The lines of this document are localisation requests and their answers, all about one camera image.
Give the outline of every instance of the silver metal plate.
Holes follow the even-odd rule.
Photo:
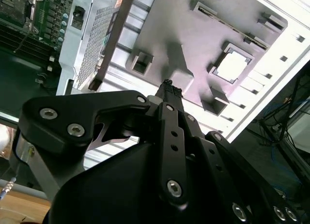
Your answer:
[[[154,56],[152,67],[145,76],[128,71],[159,86],[166,79],[164,75],[169,69],[167,48],[171,43],[179,43],[182,45],[187,67],[195,77],[184,97],[201,105],[201,99],[212,99],[210,87],[222,90],[229,96],[247,77],[264,52],[256,51],[244,43],[242,35],[222,23],[192,11],[197,2],[216,11],[217,17],[224,22],[243,33],[258,36],[269,45],[274,43],[279,34],[271,33],[257,23],[264,12],[278,15],[256,0],[155,0],[134,46],[134,49]],[[207,71],[221,56],[226,42],[233,43],[255,58],[233,85]]]

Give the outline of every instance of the wooden table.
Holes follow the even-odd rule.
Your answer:
[[[0,224],[19,224],[23,222],[41,224],[49,207],[50,203],[46,200],[10,191],[0,201]]]

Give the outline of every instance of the black cable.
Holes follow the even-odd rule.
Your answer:
[[[2,175],[0,175],[0,179],[2,179],[2,177],[10,170],[10,166],[2,173]]]
[[[310,115],[310,113],[307,113],[307,112],[302,111],[302,110],[300,110],[300,112],[301,112],[301,113],[304,113],[304,114],[309,114],[309,115]]]
[[[290,102],[290,104],[289,104],[289,109],[287,110],[286,115],[285,115],[285,118],[284,118],[284,121],[283,121],[283,125],[282,125],[283,127],[286,127],[286,126],[287,126],[287,123],[288,123],[289,118],[290,118],[290,114],[291,114],[292,111],[293,111],[293,104],[294,104],[294,100],[295,100],[295,97],[296,97],[296,94],[297,94],[297,90],[298,90],[298,87],[299,87],[300,79],[301,79],[301,77],[298,76],[298,78],[297,78],[297,80],[296,80],[295,87],[294,87],[292,99],[291,99],[291,102]],[[280,134],[280,138],[279,138],[280,141],[283,139],[284,133],[285,133],[285,128],[282,128],[281,134]]]

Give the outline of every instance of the circuit board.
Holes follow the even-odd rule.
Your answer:
[[[72,1],[0,0],[0,22],[60,52]]]

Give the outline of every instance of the blue cable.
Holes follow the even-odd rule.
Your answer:
[[[304,100],[304,101],[295,102],[294,104],[297,105],[297,104],[302,104],[302,103],[304,103],[304,102],[309,102],[309,101],[310,101],[310,99],[306,99],[306,100]],[[271,110],[272,107],[278,108],[278,107],[280,107],[280,106],[282,106],[282,105],[284,105],[284,104],[274,104],[274,105],[269,106],[269,108],[265,110],[265,112],[264,112],[263,115],[266,116],[266,115],[269,113],[269,111]]]
[[[276,156],[275,156],[275,147],[272,146],[271,148],[271,159],[272,159],[272,162],[278,167],[280,168],[282,171],[285,171],[294,181],[301,183],[301,181],[299,180],[299,178],[294,174],[294,172],[290,171],[287,167],[279,164],[276,160]]]

